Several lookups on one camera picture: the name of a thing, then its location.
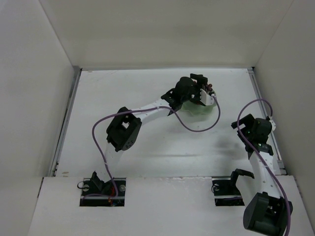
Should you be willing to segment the dark red fake grapes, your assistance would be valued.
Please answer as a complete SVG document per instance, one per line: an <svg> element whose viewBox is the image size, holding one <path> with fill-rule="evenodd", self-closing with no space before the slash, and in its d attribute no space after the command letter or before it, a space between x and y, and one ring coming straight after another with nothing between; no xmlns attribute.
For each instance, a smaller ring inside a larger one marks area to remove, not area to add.
<svg viewBox="0 0 315 236"><path fill-rule="evenodd" d="M206 91L206 92L212 92L213 91L213 88L212 88L212 84L206 84L203 86L203 89Z"/></svg>

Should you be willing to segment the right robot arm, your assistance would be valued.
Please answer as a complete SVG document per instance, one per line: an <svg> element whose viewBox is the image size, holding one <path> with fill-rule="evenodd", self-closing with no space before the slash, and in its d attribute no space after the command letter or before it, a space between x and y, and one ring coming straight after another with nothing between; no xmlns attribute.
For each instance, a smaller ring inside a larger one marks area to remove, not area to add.
<svg viewBox="0 0 315 236"><path fill-rule="evenodd" d="M252 171L236 169L232 184L239 190L245 211L243 226L246 230L265 236L283 236L293 205L285 198L274 179L272 146L267 143L272 123L248 114L231 124L245 144Z"/></svg>

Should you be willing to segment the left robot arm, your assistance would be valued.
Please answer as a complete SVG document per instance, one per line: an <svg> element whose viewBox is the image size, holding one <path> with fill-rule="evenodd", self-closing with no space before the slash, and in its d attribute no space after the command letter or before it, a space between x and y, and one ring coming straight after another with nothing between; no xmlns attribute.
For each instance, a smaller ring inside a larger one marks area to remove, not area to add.
<svg viewBox="0 0 315 236"><path fill-rule="evenodd" d="M135 144L144 125L159 118L176 116L186 102L204 107L213 105L215 92L208 83L208 78L202 74L191 73L188 77L181 77L175 87L157 101L135 110L121 107L117 113L98 120L92 127L92 139L103 159L109 180L105 181L103 174L94 171L91 178L82 186L86 195L106 197L110 200L118 197L119 187L111 175L110 168L115 166L122 154ZM106 129L106 149L102 150L96 139L95 129L107 119L111 119L111 122Z"/></svg>

